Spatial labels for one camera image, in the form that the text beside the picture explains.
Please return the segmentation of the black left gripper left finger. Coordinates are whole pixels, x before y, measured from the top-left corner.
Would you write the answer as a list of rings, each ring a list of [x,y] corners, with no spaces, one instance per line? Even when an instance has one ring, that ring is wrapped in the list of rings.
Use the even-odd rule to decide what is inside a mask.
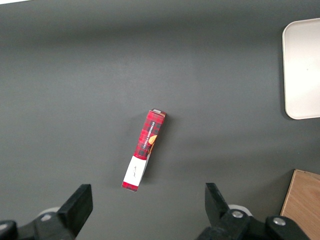
[[[92,186],[82,184],[60,207],[42,211],[28,224],[0,222],[2,240],[75,240],[93,210]]]

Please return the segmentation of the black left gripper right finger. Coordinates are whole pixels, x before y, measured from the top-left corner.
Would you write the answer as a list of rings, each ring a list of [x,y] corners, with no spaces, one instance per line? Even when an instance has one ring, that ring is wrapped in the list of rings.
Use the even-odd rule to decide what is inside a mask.
[[[255,219],[246,208],[227,204],[215,183],[205,184],[205,211],[210,222],[198,240],[308,240],[292,219],[279,215]]]

